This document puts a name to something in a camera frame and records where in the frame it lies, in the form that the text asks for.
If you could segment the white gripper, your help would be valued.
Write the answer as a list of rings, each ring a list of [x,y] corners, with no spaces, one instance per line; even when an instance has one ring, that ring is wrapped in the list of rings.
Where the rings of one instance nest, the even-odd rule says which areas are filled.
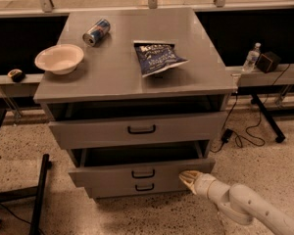
[[[229,201],[230,186],[208,173],[202,173],[197,170],[185,170],[178,177],[193,194],[205,197],[214,204],[227,203]]]

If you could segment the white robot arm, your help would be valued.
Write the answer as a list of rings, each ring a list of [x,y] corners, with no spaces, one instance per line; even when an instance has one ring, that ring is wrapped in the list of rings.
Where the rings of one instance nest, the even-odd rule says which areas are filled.
[[[197,170],[181,172],[179,178],[194,195],[210,200],[238,224],[249,225],[256,218],[274,235],[294,235],[294,219],[245,185],[227,185]]]

